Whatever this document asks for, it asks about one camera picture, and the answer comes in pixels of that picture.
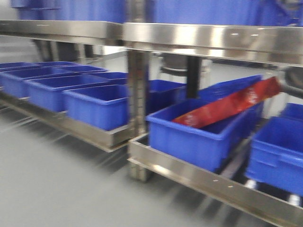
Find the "bin stack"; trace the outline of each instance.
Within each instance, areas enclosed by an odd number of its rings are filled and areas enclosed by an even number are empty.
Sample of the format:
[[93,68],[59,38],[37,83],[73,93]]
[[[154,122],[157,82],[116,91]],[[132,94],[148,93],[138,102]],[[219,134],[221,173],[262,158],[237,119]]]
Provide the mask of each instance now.
[[125,0],[11,0],[21,20],[125,22]]

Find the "metal leg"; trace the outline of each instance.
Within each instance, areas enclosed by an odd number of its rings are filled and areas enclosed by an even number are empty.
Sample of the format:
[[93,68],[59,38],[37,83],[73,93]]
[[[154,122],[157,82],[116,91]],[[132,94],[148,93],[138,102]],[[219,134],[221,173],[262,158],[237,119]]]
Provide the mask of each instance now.
[[57,42],[51,41],[51,50],[52,50],[53,61],[59,61],[60,58],[59,58]]
[[210,71],[213,61],[212,60],[202,60],[201,68],[201,81],[199,89],[206,88],[210,86]]
[[79,51],[79,62],[81,64],[86,64],[86,55],[85,55],[85,46],[84,44],[77,44],[78,51]]
[[196,98],[199,90],[201,58],[187,57],[187,98]]
[[152,174],[152,171],[141,167],[135,163],[129,162],[129,175],[131,178],[141,182],[147,182],[152,176]]
[[[131,113],[129,128],[133,137],[144,134],[147,130],[145,116],[149,93],[149,60],[150,53],[148,52],[134,50],[128,52],[129,109]],[[151,172],[141,166],[130,163],[130,176],[146,182],[150,178]]]

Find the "gray floor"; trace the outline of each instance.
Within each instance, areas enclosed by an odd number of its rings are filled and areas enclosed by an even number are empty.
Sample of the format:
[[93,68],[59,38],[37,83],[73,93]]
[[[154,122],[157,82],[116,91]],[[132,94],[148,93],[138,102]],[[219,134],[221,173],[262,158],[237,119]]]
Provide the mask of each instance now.
[[128,177],[125,150],[102,152],[0,111],[1,227],[271,227],[159,175]]

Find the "shelf frame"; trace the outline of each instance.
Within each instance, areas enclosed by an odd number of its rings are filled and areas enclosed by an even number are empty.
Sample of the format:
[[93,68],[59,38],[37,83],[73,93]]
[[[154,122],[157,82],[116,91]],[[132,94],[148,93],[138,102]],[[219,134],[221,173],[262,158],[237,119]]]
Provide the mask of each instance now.
[[[151,52],[303,67],[300,27],[126,23],[123,41],[129,50],[129,69],[142,69],[133,70],[129,80],[130,86],[136,88],[131,102],[142,109],[146,108],[148,97],[137,97],[147,94],[148,87],[141,81],[148,80],[149,65],[134,59],[143,59]],[[135,113],[132,119],[136,125],[146,124],[144,112]],[[141,127],[136,136],[128,146],[133,178],[146,181],[152,171],[279,227],[302,225],[302,207],[231,180],[233,171],[248,157],[246,150],[240,150],[219,175],[151,148],[147,145],[147,127]]]

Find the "metal post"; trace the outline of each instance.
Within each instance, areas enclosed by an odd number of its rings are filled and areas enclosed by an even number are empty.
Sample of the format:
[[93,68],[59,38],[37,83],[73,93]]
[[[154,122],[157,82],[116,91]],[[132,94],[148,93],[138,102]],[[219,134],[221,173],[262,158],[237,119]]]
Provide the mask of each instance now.
[[56,41],[51,41],[51,50],[52,50],[53,61],[59,61],[60,60],[59,50]]
[[86,64],[86,55],[85,55],[85,47],[84,44],[77,44],[78,51],[79,51],[79,62],[81,64]]
[[128,86],[130,91],[130,122],[132,136],[146,133],[146,101],[148,100],[148,77],[149,77],[148,52],[135,50],[128,51]]
[[200,83],[201,58],[196,56],[187,57],[187,98],[197,98]]

